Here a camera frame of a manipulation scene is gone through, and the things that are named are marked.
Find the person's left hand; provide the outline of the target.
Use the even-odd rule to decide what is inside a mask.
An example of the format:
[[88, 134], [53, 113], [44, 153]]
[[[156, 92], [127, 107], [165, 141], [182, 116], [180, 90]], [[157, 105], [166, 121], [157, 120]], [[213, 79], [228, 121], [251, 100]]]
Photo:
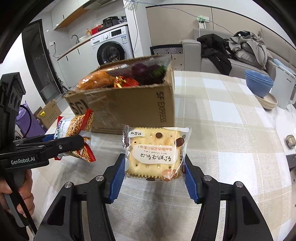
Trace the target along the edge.
[[[26, 204], [26, 207], [29, 210], [30, 215], [32, 215], [35, 210], [34, 196], [32, 194], [32, 185], [33, 185], [32, 170], [29, 169], [29, 170], [26, 170], [25, 181], [23, 183], [23, 186], [18, 189], [18, 192], [20, 193], [24, 203]], [[3, 178], [1, 178], [0, 186], [1, 186], [1, 189], [0, 189], [1, 206], [3, 207], [4, 210], [11, 213], [10, 208], [8, 207], [7, 202], [4, 198], [4, 195], [11, 194], [12, 191], [8, 186], [7, 182]]]

